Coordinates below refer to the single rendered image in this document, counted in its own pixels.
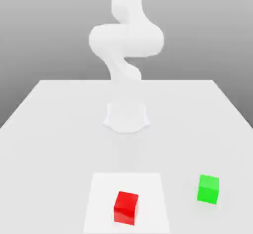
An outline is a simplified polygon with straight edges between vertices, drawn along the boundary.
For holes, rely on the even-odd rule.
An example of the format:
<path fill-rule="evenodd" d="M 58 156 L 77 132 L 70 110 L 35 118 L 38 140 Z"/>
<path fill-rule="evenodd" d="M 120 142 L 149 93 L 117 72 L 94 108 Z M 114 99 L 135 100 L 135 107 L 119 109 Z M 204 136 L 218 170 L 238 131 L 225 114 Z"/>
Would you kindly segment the small red cube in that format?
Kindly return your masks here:
<path fill-rule="evenodd" d="M 134 226 L 138 199 L 138 194 L 119 191 L 113 208 L 114 222 Z"/>

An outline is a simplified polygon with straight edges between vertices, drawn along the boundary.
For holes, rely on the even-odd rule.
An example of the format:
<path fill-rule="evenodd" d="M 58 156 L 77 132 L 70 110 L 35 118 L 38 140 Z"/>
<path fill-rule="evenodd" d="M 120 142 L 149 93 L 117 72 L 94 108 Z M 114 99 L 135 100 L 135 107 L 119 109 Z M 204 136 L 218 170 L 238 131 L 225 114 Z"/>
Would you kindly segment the small green cube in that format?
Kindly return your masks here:
<path fill-rule="evenodd" d="M 200 175 L 197 200 L 216 205 L 219 195 L 219 178 Z"/>

